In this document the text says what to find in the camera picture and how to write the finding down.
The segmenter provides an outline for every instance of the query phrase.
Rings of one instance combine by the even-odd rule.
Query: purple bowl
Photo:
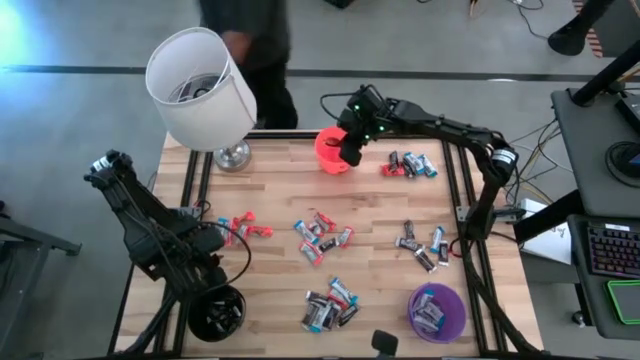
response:
[[[445,315],[445,321],[442,327],[435,333],[428,333],[414,323],[413,314],[418,299],[427,289],[434,292],[435,295],[433,296],[432,302],[439,306]],[[438,283],[426,283],[411,294],[409,306],[407,306],[407,317],[409,318],[413,331],[415,331],[418,336],[437,344],[454,342],[462,335],[467,323],[467,314],[460,296],[450,287]]]

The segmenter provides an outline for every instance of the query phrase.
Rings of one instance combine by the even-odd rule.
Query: keyboard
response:
[[[640,279],[640,232],[590,222],[587,234],[593,274]]]

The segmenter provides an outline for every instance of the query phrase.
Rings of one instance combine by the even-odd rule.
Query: red cup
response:
[[[328,127],[318,134],[315,142],[316,158],[322,169],[331,175],[349,170],[349,164],[340,158],[340,146],[329,146],[327,140],[342,140],[347,133],[337,126]]]

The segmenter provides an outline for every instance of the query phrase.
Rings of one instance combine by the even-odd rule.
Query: wooden table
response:
[[[184,356],[374,356],[377,352],[370,343],[375,329],[400,339],[398,357],[478,354],[462,261],[452,258],[448,268],[440,267],[427,274],[409,251],[393,244],[396,236],[403,234],[402,224],[407,219],[415,224],[417,240],[428,245],[437,225],[447,230],[445,238],[449,241],[457,236],[440,141],[372,143],[363,148],[361,165],[340,176],[319,169],[313,140],[249,142],[253,160],[247,169],[235,174],[217,168],[211,172],[207,200],[212,209],[205,219],[234,217],[251,210],[257,217],[255,224],[272,226],[275,234],[270,239],[249,239],[253,262],[250,270],[233,284],[247,300],[243,326],[220,343],[202,342],[187,331]],[[394,150],[428,154],[439,175],[416,180],[381,176],[380,165]],[[167,138],[154,189],[167,206],[179,205],[188,157],[189,150]],[[472,159],[471,162],[475,187],[480,189],[482,179]],[[197,168],[192,199],[196,197],[202,166]],[[460,189],[464,189],[462,176],[458,174],[457,178]],[[334,219],[339,230],[351,226],[356,233],[350,248],[332,250],[319,267],[313,267],[299,252],[301,237],[292,229],[300,219],[309,221],[316,210]],[[496,230],[512,234],[507,226],[497,226]],[[492,236],[487,246],[501,306],[525,337],[542,348],[517,245]],[[224,255],[222,266],[231,278],[243,267],[245,251],[231,247],[220,253]],[[360,297],[362,310],[341,329],[308,333],[300,326],[306,309],[305,292],[326,292],[328,281],[335,276]],[[409,296],[426,282],[446,284],[465,303],[467,326],[452,344],[428,343],[418,338],[408,323]],[[126,348],[144,329],[160,305],[163,288],[163,281],[154,283],[139,270],[134,271],[116,350]],[[494,344],[486,309],[483,318],[490,344]]]

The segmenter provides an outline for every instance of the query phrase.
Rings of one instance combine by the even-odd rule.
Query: gray floor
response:
[[[162,40],[197,25],[199,17],[195,1],[188,0],[8,3],[13,12],[0,3],[0,19],[11,20],[0,24],[0,64],[145,66]],[[481,16],[474,20],[467,17],[467,4],[468,0],[425,5],[414,0],[357,0],[341,12],[321,0],[290,1],[291,68],[594,74],[610,61],[595,58],[588,49],[573,58],[553,53],[527,32],[515,7],[506,1],[480,0]],[[528,13],[533,28],[542,34],[575,13],[570,0],[549,0],[545,5],[543,11]],[[581,85],[296,77],[289,79],[289,87],[301,115],[300,127],[332,123],[318,105],[321,94],[367,82],[387,96],[414,100],[433,113],[500,129],[508,139],[552,119],[553,90]],[[338,110],[342,104],[329,106]],[[49,359],[100,356],[111,337],[129,260],[120,225],[82,175],[110,148],[133,156],[142,181],[157,168],[164,129],[144,77],[0,71],[0,109],[0,199],[7,201],[15,219],[84,244],[80,257],[51,256],[25,319],[18,353],[44,351]],[[561,141],[556,138],[546,153],[568,166]],[[520,144],[533,147],[535,138]],[[526,150],[521,154],[528,156]],[[546,166],[540,160],[537,169]],[[564,170],[534,182],[552,198],[575,188]],[[535,198],[526,191],[521,196]],[[567,316],[577,309],[573,287],[538,282],[543,281],[544,264],[525,261],[547,350],[640,358],[636,344],[605,340],[593,329],[574,327]]]

